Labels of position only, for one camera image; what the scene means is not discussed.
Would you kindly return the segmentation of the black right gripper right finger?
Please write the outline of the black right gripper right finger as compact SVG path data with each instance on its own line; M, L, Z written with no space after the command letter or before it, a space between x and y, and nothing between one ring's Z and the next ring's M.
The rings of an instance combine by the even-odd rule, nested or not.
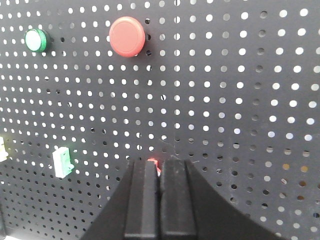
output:
M160 180L163 240L277 240L231 206L190 161L168 159Z

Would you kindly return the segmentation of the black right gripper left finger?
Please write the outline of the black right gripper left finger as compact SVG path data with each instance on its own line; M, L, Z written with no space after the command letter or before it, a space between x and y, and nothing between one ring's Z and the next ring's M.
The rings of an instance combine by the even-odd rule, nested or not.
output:
M147 160L132 161L83 240L158 240L159 177Z

